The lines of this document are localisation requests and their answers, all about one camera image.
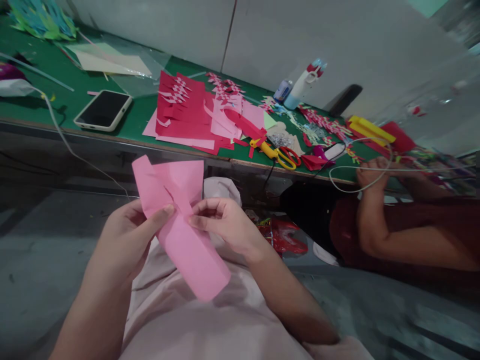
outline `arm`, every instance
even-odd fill
[[[340,338],[312,294],[298,281],[263,236],[261,257],[246,258],[265,302],[300,343],[332,345]]]
[[[265,302],[300,343],[336,344],[337,331],[314,297],[290,272],[235,201],[208,198],[194,208],[190,224],[220,235],[245,257]]]
[[[428,201],[453,196],[451,192],[435,185],[419,172],[414,172],[411,176],[401,178],[400,182],[406,187],[415,201]]]
[[[50,360],[118,359],[130,306],[154,234],[167,222],[170,205],[148,220],[140,200],[114,211],[85,270]]]
[[[382,168],[384,168],[387,164],[387,159],[385,159],[384,157],[379,157],[375,160],[379,165],[381,165]],[[403,184],[403,186],[406,187],[411,197],[415,201],[428,201],[453,196],[451,192],[431,182],[420,171],[395,171],[407,169],[407,167],[405,167],[404,165],[398,164],[396,162],[392,162],[390,164],[390,169],[391,170],[388,171],[387,174],[389,176],[398,178]]]
[[[381,168],[372,160],[357,171],[362,187],[378,177]],[[456,248],[447,236],[434,226],[417,227],[389,232],[384,215],[384,189],[388,176],[363,191],[357,212],[360,247],[368,255],[412,265],[478,271],[480,266]]]

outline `green table top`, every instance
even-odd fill
[[[65,132],[76,134],[82,133],[82,135],[91,135],[92,137],[101,136],[104,139],[108,138],[114,141],[126,141],[135,144],[142,144],[143,146],[147,147],[151,146],[153,148],[169,149],[171,151],[178,151],[182,153],[186,151],[190,153],[195,152],[200,156],[212,157],[212,155],[193,149],[189,146],[158,141],[153,137],[142,135],[147,121],[150,119],[152,113],[157,107],[156,95],[135,98],[120,124],[113,132],[100,133],[99,131],[80,129],[74,124],[73,120],[92,99],[92,97],[87,94],[87,91],[98,92],[100,90],[111,90],[123,92],[123,90],[112,79],[107,81],[101,72],[87,72],[78,69],[60,51],[60,49],[51,42],[40,40],[27,33],[15,30],[10,27],[10,24],[11,21],[7,16],[0,16],[0,52],[10,56],[13,56],[16,52],[20,52],[24,54],[27,59],[31,59],[30,61],[38,69],[74,88],[75,91],[69,91],[64,87],[52,82],[51,80],[48,80],[47,78],[19,65],[19,69],[25,73],[33,86],[42,90],[49,96],[55,94],[56,99],[52,102],[52,106],[54,107],[55,117]],[[85,29],[84,33],[87,31],[90,35],[92,32],[95,34],[95,31],[91,29]],[[198,74],[204,71],[211,72],[211,70],[206,67],[179,59],[174,56],[170,58],[166,69],[171,74],[176,74],[179,72],[185,76]],[[271,91],[265,90],[261,87],[241,81],[234,77],[217,73],[215,71],[213,72],[218,74],[223,80],[232,79],[245,91],[244,95],[257,101],[263,100],[262,96],[273,95]],[[204,81],[207,91],[211,91],[214,87],[211,83],[207,82],[209,78],[205,75],[197,76],[194,79],[197,81]],[[318,110],[318,112],[321,115],[326,115],[326,113],[322,110]],[[303,151],[308,152],[311,149],[304,144],[302,133],[299,132],[299,130],[289,121],[286,116],[281,117],[276,114],[272,114],[271,116],[276,121],[283,121],[286,124],[286,130],[290,134],[297,135]],[[31,94],[26,97],[2,98],[0,100],[0,118],[8,122],[20,121],[24,124],[28,124],[29,126],[31,125],[32,127],[53,127],[47,105],[38,94]],[[305,117],[298,111],[296,111],[296,119],[300,123],[307,122]],[[334,141],[339,141],[335,135],[331,136]],[[240,162],[248,162],[251,166],[270,167],[272,165],[272,161],[265,154],[260,153],[257,149],[253,154],[253,158],[250,159],[249,149],[250,147],[244,147],[240,145],[235,145],[234,150],[221,148],[218,153],[218,157],[226,160],[231,159]],[[372,150],[368,146],[358,142],[354,143],[353,150],[359,157],[366,160],[373,159],[379,155],[376,151]],[[344,155],[336,161],[335,166],[352,165],[354,164],[352,163],[350,156]],[[277,164],[275,170],[283,171],[283,168]],[[298,175],[314,174],[314,172],[310,172],[304,164],[302,164],[295,172]],[[328,170],[323,170],[317,177],[327,177],[328,172]],[[333,176],[341,182],[356,181],[354,169],[342,168],[334,171]],[[401,189],[400,184],[395,179],[391,179],[388,185],[388,187],[392,190]]]

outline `table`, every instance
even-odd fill
[[[75,67],[70,60],[52,43],[35,38],[27,33],[17,31],[10,27],[11,20],[7,16],[0,16],[0,52],[7,55],[14,55],[15,52],[25,53],[26,58],[32,58],[34,65],[74,88],[74,92],[69,91],[60,85],[30,71],[22,66],[19,68],[25,73],[32,84],[51,96],[55,94],[55,101],[52,103],[55,111],[55,117],[66,134],[69,142],[90,146],[92,144],[103,144],[115,150],[125,152],[156,154],[165,161],[180,160],[204,160],[207,166],[237,169],[240,171],[266,174],[272,161],[263,153],[256,150],[253,158],[249,158],[249,147],[235,145],[234,150],[221,148],[218,156],[210,155],[205,152],[193,149],[189,146],[168,143],[155,140],[153,137],[143,136],[147,121],[157,106],[156,96],[146,96],[135,98],[127,113],[124,115],[115,131],[107,133],[95,130],[80,129],[73,123],[76,115],[92,99],[87,91],[98,92],[100,90],[112,90],[123,92],[122,89],[113,81],[107,81],[102,73],[86,72]],[[85,32],[95,32],[93,29],[85,29]],[[171,74],[177,72],[190,76],[200,72],[211,72],[210,69],[191,63],[186,60],[172,56],[166,66]],[[257,101],[263,99],[262,96],[271,96],[271,91],[265,90],[239,79],[217,73],[222,79],[232,79],[239,84],[245,92],[245,95]],[[208,77],[200,75],[195,77],[197,81],[204,81],[206,89],[211,91],[213,85],[208,83]],[[296,119],[300,123],[306,123],[306,119],[300,112],[296,111]],[[321,115],[326,115],[322,110],[318,110]],[[297,135],[303,151],[309,151],[304,144],[302,134],[299,130],[284,116],[280,117],[272,114],[276,121],[286,123],[286,130],[293,135]],[[50,113],[45,101],[37,94],[26,97],[10,97],[0,100],[0,131],[36,136],[48,139],[57,139],[60,137],[55,130]],[[338,141],[335,135],[331,135],[334,141]],[[355,143],[354,151],[358,156],[369,160],[379,154],[361,143]],[[336,166],[353,165],[348,155],[342,156],[337,160]],[[304,164],[296,171],[289,171],[278,164],[274,167],[273,176],[286,177],[292,180],[312,178],[315,172],[310,172]],[[342,168],[334,172],[335,181],[347,185],[356,183],[355,170]],[[328,181],[328,170],[323,170],[315,177],[316,181]],[[394,192],[402,187],[396,181],[391,179],[388,188]]]

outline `gray floor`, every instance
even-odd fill
[[[125,198],[24,187],[0,193],[0,359],[46,359],[103,224]],[[464,359],[419,328],[480,351],[480,317],[468,306],[325,265],[311,251],[286,262],[341,333],[361,339],[377,360]]]

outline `glue bottle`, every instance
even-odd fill
[[[293,85],[293,88],[283,102],[283,106],[287,109],[294,110],[307,96],[310,89],[319,77],[324,73],[327,63],[322,62],[319,58],[312,62],[306,70],[300,75]]]

